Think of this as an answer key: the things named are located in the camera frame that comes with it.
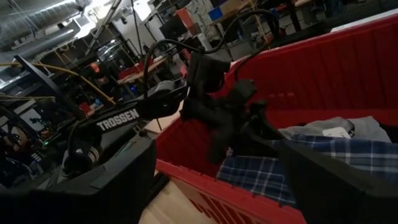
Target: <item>red plastic bin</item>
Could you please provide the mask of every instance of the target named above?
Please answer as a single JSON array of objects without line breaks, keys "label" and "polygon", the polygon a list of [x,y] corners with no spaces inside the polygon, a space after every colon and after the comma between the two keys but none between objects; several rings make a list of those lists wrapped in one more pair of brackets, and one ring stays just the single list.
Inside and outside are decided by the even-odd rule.
[{"label": "red plastic bin", "polygon": [[[240,78],[253,79],[253,98],[269,103],[277,128],[334,116],[374,116],[398,125],[398,16],[272,49],[249,61]],[[233,85],[226,75],[225,94]],[[198,121],[174,121],[157,138],[157,169],[196,209],[217,223],[305,223],[302,214],[215,180],[206,161],[208,130]]]}]

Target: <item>computer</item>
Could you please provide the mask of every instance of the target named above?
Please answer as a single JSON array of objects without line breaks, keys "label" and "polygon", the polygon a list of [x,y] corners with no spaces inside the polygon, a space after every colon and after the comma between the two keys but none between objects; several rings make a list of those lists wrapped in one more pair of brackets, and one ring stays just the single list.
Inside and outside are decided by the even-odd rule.
[{"label": "computer", "polygon": [[178,40],[178,38],[188,32],[179,16],[172,16],[160,27],[160,31],[166,39]]}]

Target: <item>blue plaid fabric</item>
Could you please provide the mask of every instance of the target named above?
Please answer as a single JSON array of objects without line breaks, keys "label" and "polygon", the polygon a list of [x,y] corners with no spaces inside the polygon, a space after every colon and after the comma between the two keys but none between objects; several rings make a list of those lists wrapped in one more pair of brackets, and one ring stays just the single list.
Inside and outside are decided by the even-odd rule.
[{"label": "blue plaid fabric", "polygon": [[[275,147],[279,141],[271,141]],[[295,135],[292,142],[365,170],[398,184],[398,144],[363,139]],[[282,164],[269,157],[227,156],[217,174],[219,180],[262,195],[281,205],[295,207]]]}]

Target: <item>desk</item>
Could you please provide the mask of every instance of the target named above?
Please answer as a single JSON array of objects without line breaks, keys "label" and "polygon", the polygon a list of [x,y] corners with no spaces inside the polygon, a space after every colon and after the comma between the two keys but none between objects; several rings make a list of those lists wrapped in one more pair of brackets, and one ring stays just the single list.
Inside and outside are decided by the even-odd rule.
[{"label": "desk", "polygon": [[139,224],[214,224],[170,181],[144,209]]},{"label": "desk", "polygon": [[[155,70],[157,67],[159,67],[160,65],[165,63],[168,59],[169,59],[169,57],[164,57],[164,58],[160,59],[159,61],[153,63],[151,66],[148,67],[148,73]],[[144,71],[141,71],[141,72],[135,73],[135,74],[131,74],[131,75],[124,77],[121,80],[118,80],[118,84],[122,85],[122,84],[131,83],[134,80],[137,80],[138,78],[142,78],[143,76],[144,76]],[[157,83],[160,82],[160,79],[157,76],[154,76],[154,78],[156,79]]]},{"label": "desk", "polygon": [[[242,9],[244,9],[248,5],[249,5],[249,1],[244,1],[240,5],[237,5],[235,10],[221,16],[220,18],[216,19],[215,21],[213,21],[210,24],[210,26],[213,26],[215,28],[215,30],[217,31],[218,37],[220,39],[223,38],[223,34],[221,33],[220,28],[218,28],[217,24],[219,24],[220,22],[223,22],[226,19],[229,19],[233,16],[236,16]],[[241,19],[239,19],[238,21],[239,21],[239,24],[243,31],[243,38],[249,42],[250,48],[252,50],[255,50],[256,46],[251,42],[251,34],[247,31],[246,27],[244,26],[244,22]],[[228,53],[229,58],[231,59],[231,61],[233,61],[234,59],[232,57],[232,53],[231,53],[226,42],[224,42],[224,47],[225,47],[226,52]]]},{"label": "desk", "polygon": [[[180,107],[178,108],[178,111],[175,114],[173,114],[172,116],[159,118],[160,127],[162,129],[167,128],[167,126],[170,125],[171,123],[173,123],[173,121],[175,119],[180,117],[180,110],[182,109],[182,105],[183,105],[183,101],[180,103]],[[157,124],[156,119],[153,119],[151,122],[149,122],[144,127],[144,129],[151,133],[154,133],[154,134],[159,134],[160,132],[162,132],[162,130],[160,130],[160,128],[159,128],[159,125]]]}]

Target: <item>fabric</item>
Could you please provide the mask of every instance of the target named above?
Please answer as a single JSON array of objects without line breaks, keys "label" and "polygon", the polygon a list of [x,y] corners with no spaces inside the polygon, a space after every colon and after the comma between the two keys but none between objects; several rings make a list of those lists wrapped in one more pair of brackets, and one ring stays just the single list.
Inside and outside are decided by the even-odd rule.
[{"label": "fabric", "polygon": [[[270,141],[275,147],[280,141]],[[293,135],[292,142],[398,184],[398,144],[363,139]],[[287,186],[284,169],[276,158],[227,156],[217,178],[282,205],[295,206]]]},{"label": "fabric", "polygon": [[372,116],[355,119],[344,119],[335,117],[324,121],[314,121],[305,126],[292,126],[279,129],[279,131],[288,139],[294,134],[304,134],[307,136],[323,136],[322,131],[330,128],[344,128],[349,133],[354,128],[354,139],[366,139],[372,141],[391,142],[386,131],[383,130],[378,121]]}]

